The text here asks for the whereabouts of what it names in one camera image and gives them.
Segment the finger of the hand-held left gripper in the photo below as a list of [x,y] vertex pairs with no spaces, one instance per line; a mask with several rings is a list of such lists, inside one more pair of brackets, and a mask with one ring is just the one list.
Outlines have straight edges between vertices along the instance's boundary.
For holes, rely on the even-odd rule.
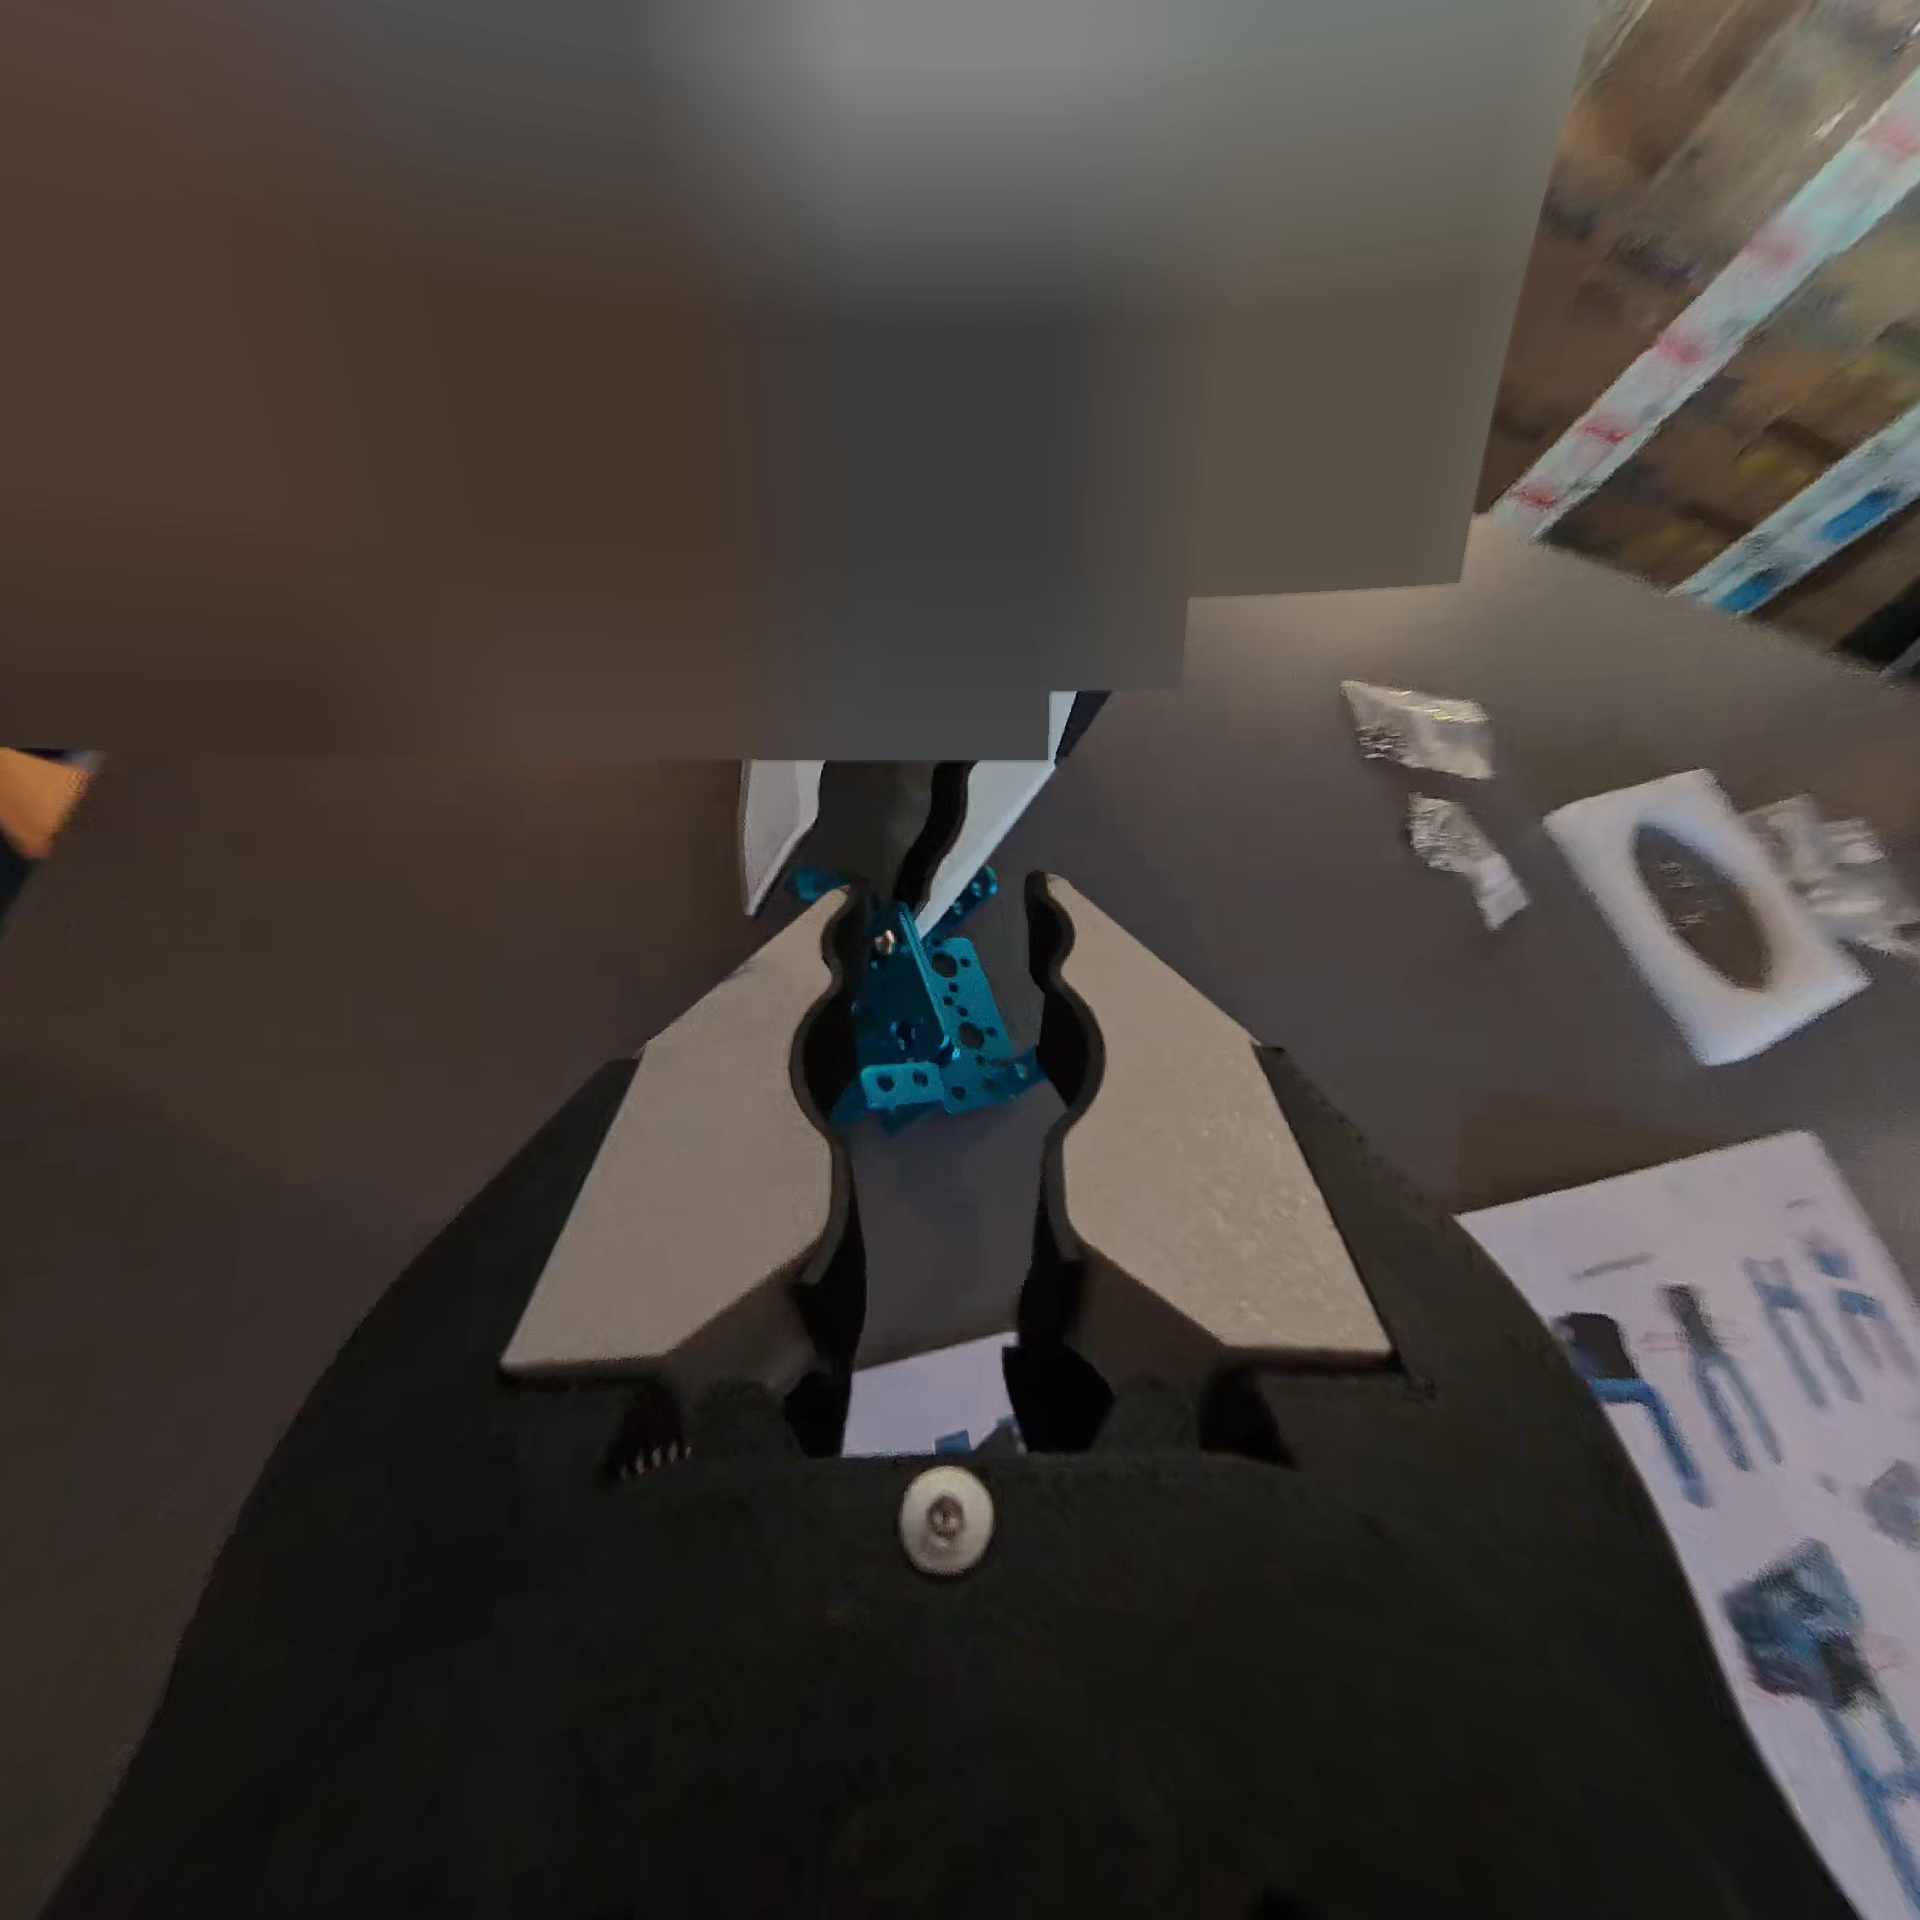
[[940,762],[929,778],[923,823],[907,842],[897,872],[897,902],[909,910],[918,936],[956,910],[988,868],[1010,829],[1053,780],[1075,741],[1077,692],[1046,698],[1046,755],[1039,759]]
[[761,911],[821,815],[822,759],[746,759],[735,805],[743,911]]

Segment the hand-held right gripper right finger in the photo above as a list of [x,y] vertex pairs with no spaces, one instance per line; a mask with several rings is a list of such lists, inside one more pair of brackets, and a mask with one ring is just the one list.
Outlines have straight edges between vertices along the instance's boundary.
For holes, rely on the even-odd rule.
[[1019,1351],[1093,1373],[1391,1362],[1255,1036],[1062,876],[1030,872],[1025,911],[1062,1111]]

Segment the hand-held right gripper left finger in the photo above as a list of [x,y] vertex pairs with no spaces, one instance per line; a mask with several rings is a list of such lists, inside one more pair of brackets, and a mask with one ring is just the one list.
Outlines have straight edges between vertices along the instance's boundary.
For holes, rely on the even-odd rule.
[[788,1392],[819,1359],[799,1308],[846,1227],[803,1040],[842,984],[849,887],[805,908],[641,1046],[500,1354],[523,1382],[652,1376],[683,1396]]

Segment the blue metal bracket assembly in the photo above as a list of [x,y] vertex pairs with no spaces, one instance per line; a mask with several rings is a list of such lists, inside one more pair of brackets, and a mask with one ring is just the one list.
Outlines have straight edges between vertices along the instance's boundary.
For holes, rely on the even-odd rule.
[[905,902],[871,911],[869,967],[850,1008],[855,1067],[829,1111],[839,1136],[867,1120],[897,1133],[934,1114],[982,1114],[1039,1086],[1037,1051],[1010,1040],[962,932],[997,891],[997,872],[981,868],[931,928]]

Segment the dark brown desk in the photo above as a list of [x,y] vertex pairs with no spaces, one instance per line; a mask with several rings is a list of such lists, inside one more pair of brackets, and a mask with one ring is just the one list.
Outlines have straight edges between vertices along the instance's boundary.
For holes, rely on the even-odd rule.
[[[1481,704],[1494,780],[1365,759],[1341,682]],[[1195,610],[1002,848],[1065,876],[1455,1211],[1817,1133],[1916,1279],[1916,972],[1703,1070],[1541,829],[1710,770],[1916,878],[1916,688],[1471,534],[1442,588]],[[1455,800],[1527,908],[1407,848]],[[4,1916],[143,1733],[236,1511],[372,1300],[761,940],[718,762],[108,759],[4,925]]]

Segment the clear plastic screw bag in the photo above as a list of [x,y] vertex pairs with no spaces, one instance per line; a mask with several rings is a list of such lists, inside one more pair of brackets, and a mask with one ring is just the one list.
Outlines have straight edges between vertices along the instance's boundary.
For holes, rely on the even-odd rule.
[[1481,704],[1355,679],[1343,679],[1340,694],[1365,759],[1447,780],[1494,780],[1494,734]]
[[1775,872],[1837,944],[1918,964],[1918,894],[1860,818],[1829,818],[1812,798],[1747,811]]
[[1501,930],[1530,904],[1513,867],[1460,803],[1407,795],[1406,835],[1410,852],[1427,868],[1467,887],[1478,923],[1487,930]]

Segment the white foam piece oval hole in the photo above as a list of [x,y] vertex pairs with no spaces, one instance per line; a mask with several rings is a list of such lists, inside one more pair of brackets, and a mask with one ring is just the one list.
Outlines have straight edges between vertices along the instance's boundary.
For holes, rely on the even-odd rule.
[[[1869,988],[1707,770],[1573,800],[1548,811],[1542,827],[1700,1066],[1750,1060]],[[1646,831],[1669,836],[1734,894],[1761,935],[1755,983],[1669,922],[1641,870]]]

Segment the printed instruction sheet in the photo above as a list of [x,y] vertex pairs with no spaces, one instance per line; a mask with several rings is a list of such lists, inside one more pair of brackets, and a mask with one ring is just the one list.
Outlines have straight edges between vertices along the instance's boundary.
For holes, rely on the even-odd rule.
[[1458,1226],[1299,1146],[1390,1342],[1221,1379],[1207,1447],[1407,1550],[1335,1620],[1519,1784],[1523,1916],[1916,1916],[1916,1314],[1809,1136]]

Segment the stack of taped cardboard boxes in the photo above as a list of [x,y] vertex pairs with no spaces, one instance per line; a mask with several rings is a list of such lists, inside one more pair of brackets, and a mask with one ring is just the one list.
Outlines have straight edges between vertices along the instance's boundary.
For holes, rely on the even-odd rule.
[[1478,503],[1885,666],[1916,648],[1916,2],[1599,4]]

